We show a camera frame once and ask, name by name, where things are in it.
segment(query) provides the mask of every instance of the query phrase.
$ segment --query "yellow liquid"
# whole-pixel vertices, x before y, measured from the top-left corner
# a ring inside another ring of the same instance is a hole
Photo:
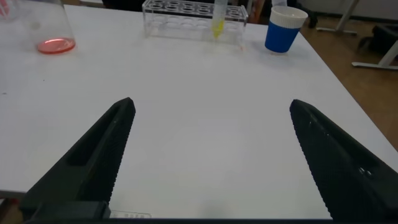
[[[213,36],[215,39],[217,39],[218,36],[222,33],[223,28],[224,28],[224,19],[219,22],[213,21],[211,25],[211,30],[213,31]]]

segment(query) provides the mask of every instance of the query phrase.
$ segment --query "wooden floor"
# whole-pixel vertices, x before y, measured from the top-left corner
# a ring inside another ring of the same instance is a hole
[[[318,19],[318,27],[334,28],[338,23],[338,19]],[[398,72],[351,65],[351,62],[378,63],[382,58],[383,55],[366,50],[357,52],[359,40],[372,36],[375,25],[373,22],[349,21],[346,29],[357,31],[356,37],[317,32],[307,26],[301,33],[398,151]]]

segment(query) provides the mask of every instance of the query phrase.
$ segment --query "test tube rack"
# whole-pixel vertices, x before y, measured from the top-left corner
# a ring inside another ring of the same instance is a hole
[[[211,30],[213,8],[214,4],[195,1],[146,0],[142,4],[145,35],[242,46],[249,17],[245,7],[227,6],[224,29],[217,39]]]

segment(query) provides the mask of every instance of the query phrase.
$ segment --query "paper cup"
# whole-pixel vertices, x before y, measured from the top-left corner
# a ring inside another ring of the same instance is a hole
[[[307,17],[306,12],[294,7],[272,7],[266,48],[278,53],[287,52]]]

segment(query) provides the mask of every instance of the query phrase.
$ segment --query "test tube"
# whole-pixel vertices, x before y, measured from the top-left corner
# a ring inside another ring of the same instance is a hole
[[[228,5],[228,0],[215,0],[214,1],[213,19],[211,20],[211,29],[213,31],[213,35],[214,35],[215,39],[217,39],[218,36],[223,32],[224,19],[225,19],[227,5]]]
[[[76,46],[61,0],[21,0],[21,21],[43,54],[60,54]]]

